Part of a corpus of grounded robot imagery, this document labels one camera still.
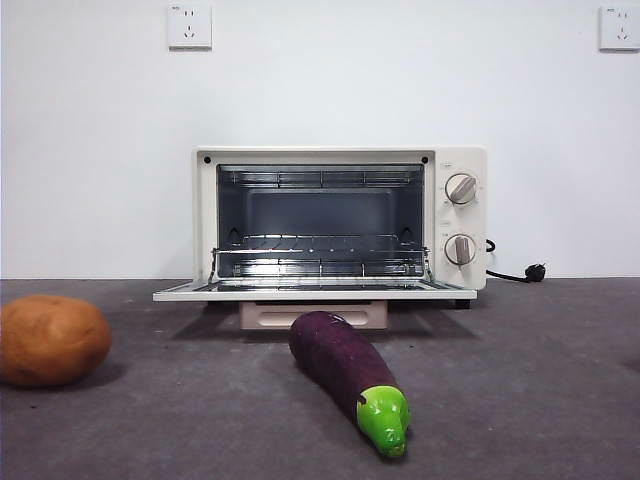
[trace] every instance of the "control panel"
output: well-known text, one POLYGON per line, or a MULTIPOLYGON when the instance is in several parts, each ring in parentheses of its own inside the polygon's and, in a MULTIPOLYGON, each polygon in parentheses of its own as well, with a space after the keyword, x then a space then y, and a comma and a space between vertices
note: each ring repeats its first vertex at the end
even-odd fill
POLYGON ((486 169, 482 148, 437 151, 432 270, 438 281, 485 286, 486 169))

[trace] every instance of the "oven base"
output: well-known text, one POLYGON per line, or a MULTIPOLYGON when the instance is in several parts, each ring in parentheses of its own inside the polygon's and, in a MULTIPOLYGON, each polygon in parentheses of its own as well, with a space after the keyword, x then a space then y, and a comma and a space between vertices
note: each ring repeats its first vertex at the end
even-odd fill
POLYGON ((324 310, 343 317, 355 328, 387 328, 387 301, 371 302, 240 302, 243 330, 288 329, 300 315, 324 310))

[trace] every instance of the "green eggplant stem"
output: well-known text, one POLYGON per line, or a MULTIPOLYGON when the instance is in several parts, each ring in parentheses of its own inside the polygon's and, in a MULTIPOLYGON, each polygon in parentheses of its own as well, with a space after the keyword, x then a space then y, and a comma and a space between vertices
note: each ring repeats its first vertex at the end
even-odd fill
POLYGON ((402 456, 411 418, 407 399, 400 390, 389 385, 367 388, 360 395, 365 399, 365 403, 359 401, 356 407, 360 430, 381 454, 402 456))

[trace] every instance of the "toaster oven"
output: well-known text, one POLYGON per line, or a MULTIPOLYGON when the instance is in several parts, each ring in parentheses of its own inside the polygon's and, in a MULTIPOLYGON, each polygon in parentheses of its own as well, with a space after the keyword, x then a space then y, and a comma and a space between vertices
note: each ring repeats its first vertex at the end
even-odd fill
POLYGON ((243 328, 331 309, 384 328, 387 300, 468 307, 485 285, 480 147, 201 147, 193 281, 156 301, 237 301, 243 328))

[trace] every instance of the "oven cavity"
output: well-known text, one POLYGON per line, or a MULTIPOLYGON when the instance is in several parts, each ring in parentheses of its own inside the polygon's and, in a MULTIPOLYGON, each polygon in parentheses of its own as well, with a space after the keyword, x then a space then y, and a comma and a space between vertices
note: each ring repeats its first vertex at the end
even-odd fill
POLYGON ((402 288, 402 279, 428 276, 423 165, 217 169, 218 248, 209 283, 304 289, 358 279, 355 288, 371 289, 366 280, 402 288))

